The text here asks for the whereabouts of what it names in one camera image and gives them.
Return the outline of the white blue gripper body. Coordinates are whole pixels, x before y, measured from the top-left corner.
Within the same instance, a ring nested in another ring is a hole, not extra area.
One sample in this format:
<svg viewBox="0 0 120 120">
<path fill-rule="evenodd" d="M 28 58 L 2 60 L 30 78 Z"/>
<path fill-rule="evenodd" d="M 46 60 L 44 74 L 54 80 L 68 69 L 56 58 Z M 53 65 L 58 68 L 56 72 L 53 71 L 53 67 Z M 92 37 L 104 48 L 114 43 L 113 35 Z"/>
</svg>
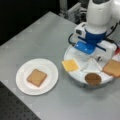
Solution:
<svg viewBox="0 0 120 120">
<path fill-rule="evenodd" d="M 77 50 L 105 60 L 111 59 L 117 46 L 105 40 L 105 34 L 92 34 L 86 30 L 86 23 L 77 25 L 69 37 L 69 43 Z"/>
</svg>

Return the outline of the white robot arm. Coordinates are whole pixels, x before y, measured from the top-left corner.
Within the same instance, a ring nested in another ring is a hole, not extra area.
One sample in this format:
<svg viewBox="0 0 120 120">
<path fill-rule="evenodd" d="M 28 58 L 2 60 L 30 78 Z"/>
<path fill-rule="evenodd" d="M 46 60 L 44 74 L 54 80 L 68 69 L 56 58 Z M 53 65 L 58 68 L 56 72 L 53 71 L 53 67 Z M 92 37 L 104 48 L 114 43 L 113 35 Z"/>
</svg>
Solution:
<svg viewBox="0 0 120 120">
<path fill-rule="evenodd" d="M 72 46 L 88 55 L 111 59 L 116 46 L 105 38 L 112 19 L 120 21 L 120 0 L 90 0 L 86 22 L 74 29 L 70 40 Z"/>
</svg>

